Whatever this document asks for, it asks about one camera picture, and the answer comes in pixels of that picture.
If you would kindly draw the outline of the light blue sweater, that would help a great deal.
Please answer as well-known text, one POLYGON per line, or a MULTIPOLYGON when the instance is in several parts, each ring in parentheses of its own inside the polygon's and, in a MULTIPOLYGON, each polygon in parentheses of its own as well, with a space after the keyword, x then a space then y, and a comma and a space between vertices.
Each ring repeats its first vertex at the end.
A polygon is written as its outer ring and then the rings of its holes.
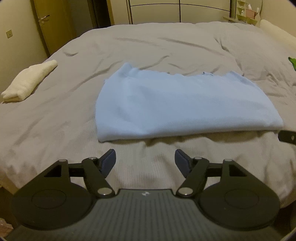
POLYGON ((105 80, 95 123, 101 142, 283 127, 266 94, 234 71, 184 76, 128 63, 105 80))

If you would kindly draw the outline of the beige bed cover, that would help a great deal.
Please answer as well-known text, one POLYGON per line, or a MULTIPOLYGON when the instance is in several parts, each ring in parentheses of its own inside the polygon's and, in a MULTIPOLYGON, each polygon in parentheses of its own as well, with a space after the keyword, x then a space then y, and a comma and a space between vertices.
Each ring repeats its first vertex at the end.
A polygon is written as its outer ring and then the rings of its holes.
POLYGON ((90 30, 24 101, 1 104, 1 185, 23 187, 59 159, 116 151, 114 189, 177 189, 176 149, 233 159, 295 201, 295 49, 222 22, 90 30))

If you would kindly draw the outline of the green cloth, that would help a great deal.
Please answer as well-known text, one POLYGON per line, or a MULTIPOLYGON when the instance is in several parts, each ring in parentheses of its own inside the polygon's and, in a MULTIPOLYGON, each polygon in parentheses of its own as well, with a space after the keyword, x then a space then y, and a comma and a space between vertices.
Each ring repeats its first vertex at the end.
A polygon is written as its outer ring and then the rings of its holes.
POLYGON ((292 64, 294 70, 296 71, 296 59, 292 58, 292 57, 288 57, 288 60, 290 61, 290 63, 292 64))

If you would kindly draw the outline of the white pillow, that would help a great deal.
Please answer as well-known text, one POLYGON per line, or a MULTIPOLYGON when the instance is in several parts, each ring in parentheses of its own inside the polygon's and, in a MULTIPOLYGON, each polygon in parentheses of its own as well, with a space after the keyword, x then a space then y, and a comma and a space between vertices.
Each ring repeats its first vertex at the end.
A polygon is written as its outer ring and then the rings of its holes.
POLYGON ((260 21, 260 29, 262 29, 264 32, 268 33, 280 42, 289 44, 291 46, 295 45, 295 36, 289 34, 288 32, 279 28, 276 25, 273 25, 267 20, 260 21))

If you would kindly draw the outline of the folded white towel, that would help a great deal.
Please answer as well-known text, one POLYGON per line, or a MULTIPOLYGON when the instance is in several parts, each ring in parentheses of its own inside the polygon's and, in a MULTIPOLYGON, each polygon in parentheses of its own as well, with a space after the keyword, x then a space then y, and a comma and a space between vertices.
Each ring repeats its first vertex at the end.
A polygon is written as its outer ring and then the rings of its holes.
POLYGON ((58 62, 56 60, 51 60, 41 64, 32 65, 22 70, 14 78, 10 86, 1 93, 3 101, 24 101, 57 66, 58 62))

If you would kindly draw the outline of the bedside shelf with items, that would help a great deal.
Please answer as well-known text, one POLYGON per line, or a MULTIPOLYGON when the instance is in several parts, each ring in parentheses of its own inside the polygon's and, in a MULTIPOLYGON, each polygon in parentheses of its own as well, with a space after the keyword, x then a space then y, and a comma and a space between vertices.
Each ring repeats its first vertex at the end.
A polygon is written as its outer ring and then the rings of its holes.
POLYGON ((230 14, 223 20, 229 23, 242 23, 258 26, 263 0, 230 1, 230 14))

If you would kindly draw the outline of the wooden door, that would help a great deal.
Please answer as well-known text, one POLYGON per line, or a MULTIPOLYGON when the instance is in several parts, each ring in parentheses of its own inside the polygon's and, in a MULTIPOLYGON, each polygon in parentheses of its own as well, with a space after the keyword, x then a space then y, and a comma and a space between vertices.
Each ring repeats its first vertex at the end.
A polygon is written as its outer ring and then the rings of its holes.
POLYGON ((32 1, 50 55, 71 40, 96 28, 92 1, 32 1))

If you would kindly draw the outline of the white wardrobe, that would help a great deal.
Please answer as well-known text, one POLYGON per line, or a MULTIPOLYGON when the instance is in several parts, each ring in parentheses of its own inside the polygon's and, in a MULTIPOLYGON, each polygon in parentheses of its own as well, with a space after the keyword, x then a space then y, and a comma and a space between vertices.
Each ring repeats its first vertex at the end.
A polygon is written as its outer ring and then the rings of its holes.
POLYGON ((115 25, 207 23, 230 16, 232 1, 110 1, 115 25))

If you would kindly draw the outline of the wall light switch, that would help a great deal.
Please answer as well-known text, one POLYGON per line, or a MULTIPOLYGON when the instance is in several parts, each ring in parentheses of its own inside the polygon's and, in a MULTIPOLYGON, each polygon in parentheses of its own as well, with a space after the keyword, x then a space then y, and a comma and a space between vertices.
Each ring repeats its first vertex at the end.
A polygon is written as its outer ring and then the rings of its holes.
POLYGON ((7 36, 8 39, 11 38, 11 37, 13 36, 13 32, 12 32, 12 30, 8 30, 8 31, 6 32, 6 36, 7 36))

